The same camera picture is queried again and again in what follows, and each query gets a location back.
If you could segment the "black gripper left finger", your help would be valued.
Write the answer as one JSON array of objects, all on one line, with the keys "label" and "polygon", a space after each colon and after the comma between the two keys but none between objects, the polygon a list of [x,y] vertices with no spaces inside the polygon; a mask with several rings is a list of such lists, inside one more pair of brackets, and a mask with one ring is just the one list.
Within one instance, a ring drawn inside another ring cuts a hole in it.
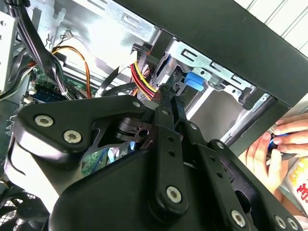
[{"label": "black gripper left finger", "polygon": [[13,127],[13,182],[42,200],[52,214],[71,185],[138,151],[159,110],[174,115],[176,96],[162,85],[153,101],[131,95],[32,104]]}]

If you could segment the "person's left hand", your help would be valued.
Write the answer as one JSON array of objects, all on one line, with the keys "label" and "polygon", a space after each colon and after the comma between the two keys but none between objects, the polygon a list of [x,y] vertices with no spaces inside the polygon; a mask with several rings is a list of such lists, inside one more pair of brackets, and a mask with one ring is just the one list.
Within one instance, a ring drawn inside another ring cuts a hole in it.
[{"label": "person's left hand", "polygon": [[287,174],[288,161],[282,160],[281,153],[274,149],[271,152],[270,164],[267,166],[266,158],[270,139],[271,134],[264,133],[244,152],[242,162],[274,194]]}]

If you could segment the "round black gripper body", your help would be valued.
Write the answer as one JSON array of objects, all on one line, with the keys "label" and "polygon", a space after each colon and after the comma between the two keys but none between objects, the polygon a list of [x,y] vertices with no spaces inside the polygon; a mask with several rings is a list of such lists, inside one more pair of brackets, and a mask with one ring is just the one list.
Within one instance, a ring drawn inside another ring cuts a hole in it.
[{"label": "round black gripper body", "polygon": [[69,186],[52,211],[51,231],[180,231],[187,213],[182,137],[156,110],[141,149]]}]

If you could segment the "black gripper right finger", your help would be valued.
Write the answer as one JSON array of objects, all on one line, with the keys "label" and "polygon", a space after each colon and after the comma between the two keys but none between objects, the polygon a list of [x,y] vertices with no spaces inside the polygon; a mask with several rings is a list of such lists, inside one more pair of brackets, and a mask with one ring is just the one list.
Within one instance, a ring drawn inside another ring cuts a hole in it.
[{"label": "black gripper right finger", "polygon": [[187,213],[181,231],[300,231],[299,221],[221,141],[205,141],[187,120],[182,100],[171,100],[182,137]]}]

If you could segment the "person's right hand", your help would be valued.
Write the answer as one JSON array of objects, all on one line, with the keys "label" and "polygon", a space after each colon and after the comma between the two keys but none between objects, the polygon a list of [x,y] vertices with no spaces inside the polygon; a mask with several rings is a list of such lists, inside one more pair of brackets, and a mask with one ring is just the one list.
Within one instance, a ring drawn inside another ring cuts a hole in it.
[{"label": "person's right hand", "polygon": [[308,155],[308,114],[285,117],[276,122],[273,142],[280,152]]}]

